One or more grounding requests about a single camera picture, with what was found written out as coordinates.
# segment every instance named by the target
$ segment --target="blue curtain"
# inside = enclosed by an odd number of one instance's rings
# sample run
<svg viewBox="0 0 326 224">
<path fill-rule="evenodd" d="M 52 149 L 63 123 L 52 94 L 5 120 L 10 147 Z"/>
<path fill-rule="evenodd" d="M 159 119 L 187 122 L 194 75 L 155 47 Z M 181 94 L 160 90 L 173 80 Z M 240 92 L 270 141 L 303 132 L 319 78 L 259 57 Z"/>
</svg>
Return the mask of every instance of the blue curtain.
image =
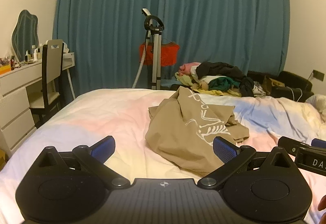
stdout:
<svg viewBox="0 0 326 224">
<path fill-rule="evenodd" d="M 53 38 L 75 52 L 76 95 L 132 86 L 145 35 L 144 7 L 163 20 L 163 37 L 180 45 L 177 64 L 163 68 L 166 78 L 193 61 L 223 61 L 244 72 L 283 69 L 289 0 L 58 0 Z M 146 75 L 144 67 L 137 87 L 147 86 Z"/>
<path fill-rule="evenodd" d="M 164 36 L 180 45 L 170 77 L 187 62 L 226 62 L 278 74 L 290 29 L 289 0 L 165 0 Z"/>
<path fill-rule="evenodd" d="M 53 38 L 75 52 L 71 78 L 76 95 L 100 88 L 130 88 L 144 42 L 142 8 L 162 15 L 164 0 L 58 0 Z M 146 85 L 143 70 L 140 86 Z M 69 92 L 66 100 L 72 96 Z"/>
</svg>

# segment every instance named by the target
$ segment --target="circular black disc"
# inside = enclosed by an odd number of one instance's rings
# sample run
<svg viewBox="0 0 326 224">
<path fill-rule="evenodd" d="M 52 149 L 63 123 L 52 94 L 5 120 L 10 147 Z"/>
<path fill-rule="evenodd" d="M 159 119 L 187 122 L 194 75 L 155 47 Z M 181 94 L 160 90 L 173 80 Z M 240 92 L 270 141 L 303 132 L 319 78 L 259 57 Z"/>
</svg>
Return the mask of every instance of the circular black disc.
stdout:
<svg viewBox="0 0 326 224">
<path fill-rule="evenodd" d="M 104 201 L 102 181 L 83 171 L 73 174 L 24 178 L 16 192 L 23 216 L 41 223 L 63 223 L 94 212 Z"/>
<path fill-rule="evenodd" d="M 266 178 L 255 171 L 232 176 L 223 197 L 238 214 L 260 223 L 288 223 L 302 219 L 311 203 L 304 178 L 291 174 Z"/>
</svg>

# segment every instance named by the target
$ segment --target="bed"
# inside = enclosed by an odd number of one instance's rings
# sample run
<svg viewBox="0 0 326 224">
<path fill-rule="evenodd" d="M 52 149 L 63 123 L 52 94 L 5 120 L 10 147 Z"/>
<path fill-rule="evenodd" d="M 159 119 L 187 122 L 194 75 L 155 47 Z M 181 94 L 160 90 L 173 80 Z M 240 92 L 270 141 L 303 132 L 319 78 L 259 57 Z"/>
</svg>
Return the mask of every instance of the bed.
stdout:
<svg viewBox="0 0 326 224">
<path fill-rule="evenodd" d="M 23 221 L 15 202 L 15 190 L 45 146 L 71 151 L 75 146 L 92 145 L 107 135 L 115 138 L 116 150 L 105 165 L 128 178 L 201 178 L 154 153 L 145 141 L 150 118 L 148 107 L 158 105 L 173 91 L 146 89 L 100 89 L 79 96 L 39 128 L 14 153 L 0 172 L 0 223 Z M 235 105 L 235 117 L 249 128 L 242 144 L 257 151 L 270 151 L 281 136 L 310 144 L 326 139 L 326 126 L 318 111 L 308 103 L 286 98 L 236 98 L 200 94 L 206 104 Z M 318 223 L 323 212 L 317 205 L 326 195 L 326 178 L 301 170 L 313 191 L 305 220 Z"/>
</svg>

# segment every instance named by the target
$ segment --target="white bottle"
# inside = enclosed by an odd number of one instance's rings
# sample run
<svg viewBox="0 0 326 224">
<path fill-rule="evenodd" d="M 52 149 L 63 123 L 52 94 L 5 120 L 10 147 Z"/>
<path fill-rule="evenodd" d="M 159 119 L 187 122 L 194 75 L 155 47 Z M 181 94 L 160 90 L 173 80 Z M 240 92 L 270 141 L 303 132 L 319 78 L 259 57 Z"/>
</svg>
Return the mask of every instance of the white bottle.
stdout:
<svg viewBox="0 0 326 224">
<path fill-rule="evenodd" d="M 34 50 L 34 54 L 33 55 L 34 55 L 34 61 L 37 61 L 37 50 L 36 49 Z"/>
</svg>

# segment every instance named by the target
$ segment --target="pink clothing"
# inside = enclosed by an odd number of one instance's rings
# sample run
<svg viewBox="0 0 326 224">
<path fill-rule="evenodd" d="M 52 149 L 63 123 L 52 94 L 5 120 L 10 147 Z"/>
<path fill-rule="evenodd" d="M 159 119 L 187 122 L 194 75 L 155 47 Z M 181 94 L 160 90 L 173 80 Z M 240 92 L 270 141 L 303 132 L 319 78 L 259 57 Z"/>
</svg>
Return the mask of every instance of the pink clothing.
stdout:
<svg viewBox="0 0 326 224">
<path fill-rule="evenodd" d="M 182 66 L 179 67 L 179 76 L 190 75 L 190 68 L 192 66 L 199 66 L 200 64 L 201 63 L 199 62 L 183 64 Z"/>
</svg>

